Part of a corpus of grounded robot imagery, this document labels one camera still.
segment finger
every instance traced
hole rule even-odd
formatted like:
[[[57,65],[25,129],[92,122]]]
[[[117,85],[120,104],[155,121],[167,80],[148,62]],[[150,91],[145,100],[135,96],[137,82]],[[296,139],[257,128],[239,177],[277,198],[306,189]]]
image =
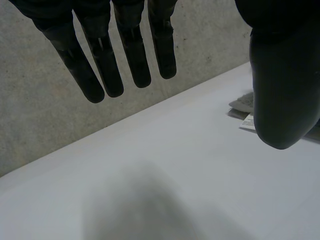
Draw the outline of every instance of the finger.
[[[110,0],[77,0],[74,11],[101,76],[106,93],[118,97],[124,92],[114,50],[109,38]]]
[[[132,78],[138,88],[151,83],[144,42],[140,32],[144,0],[112,0],[115,20]]]
[[[154,51],[160,75],[164,79],[170,79],[177,73],[174,29],[170,21],[176,3],[177,0],[148,0],[148,15]]]
[[[101,102],[105,93],[76,38],[71,2],[67,0],[12,0],[49,39],[85,97]]]
[[[269,25],[251,34],[254,124],[276,149],[295,144],[320,118],[320,18],[308,12],[295,27],[282,22],[279,31]]]

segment white surface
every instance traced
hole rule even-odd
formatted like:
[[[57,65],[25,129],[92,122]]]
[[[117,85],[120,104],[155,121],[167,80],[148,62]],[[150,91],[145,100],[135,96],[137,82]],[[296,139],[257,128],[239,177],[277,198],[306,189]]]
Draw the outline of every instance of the white surface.
[[[320,145],[280,151],[239,129],[228,103],[250,89],[247,63],[0,178],[0,239],[82,239],[84,196],[141,160],[207,239],[320,239]]]

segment tag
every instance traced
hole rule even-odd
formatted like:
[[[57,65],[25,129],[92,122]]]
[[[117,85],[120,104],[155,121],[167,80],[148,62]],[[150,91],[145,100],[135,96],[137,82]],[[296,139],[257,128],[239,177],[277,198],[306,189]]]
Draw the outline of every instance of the tag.
[[[250,113],[240,125],[241,129],[256,130],[254,122],[254,114]]]

